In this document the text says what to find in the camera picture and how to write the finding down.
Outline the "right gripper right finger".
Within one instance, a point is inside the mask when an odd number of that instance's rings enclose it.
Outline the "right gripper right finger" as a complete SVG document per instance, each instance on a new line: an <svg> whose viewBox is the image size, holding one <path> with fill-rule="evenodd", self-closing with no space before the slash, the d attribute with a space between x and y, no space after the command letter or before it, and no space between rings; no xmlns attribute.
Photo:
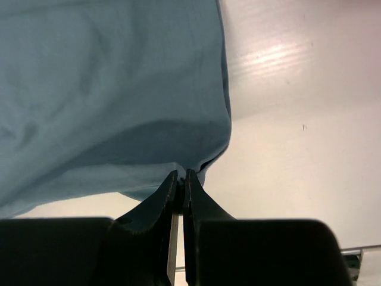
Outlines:
<svg viewBox="0 0 381 286"><path fill-rule="evenodd" d="M185 178L183 227L189 285L351 285L334 233L319 220L239 220Z"/></svg>

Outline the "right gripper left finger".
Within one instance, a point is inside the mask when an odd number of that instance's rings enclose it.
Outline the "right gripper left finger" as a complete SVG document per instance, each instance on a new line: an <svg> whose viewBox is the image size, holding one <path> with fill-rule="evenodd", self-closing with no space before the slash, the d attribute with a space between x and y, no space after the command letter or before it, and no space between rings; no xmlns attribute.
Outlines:
<svg viewBox="0 0 381 286"><path fill-rule="evenodd" d="M177 172L116 220L1 220L2 285L169 285Z"/></svg>

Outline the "grey-blue t shirt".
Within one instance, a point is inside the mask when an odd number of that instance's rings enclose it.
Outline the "grey-blue t shirt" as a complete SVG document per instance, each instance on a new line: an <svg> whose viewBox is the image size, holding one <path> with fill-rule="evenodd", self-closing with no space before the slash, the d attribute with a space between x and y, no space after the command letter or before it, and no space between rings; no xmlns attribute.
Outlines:
<svg viewBox="0 0 381 286"><path fill-rule="evenodd" d="M1 217L203 181L231 130L218 1L1 2Z"/></svg>

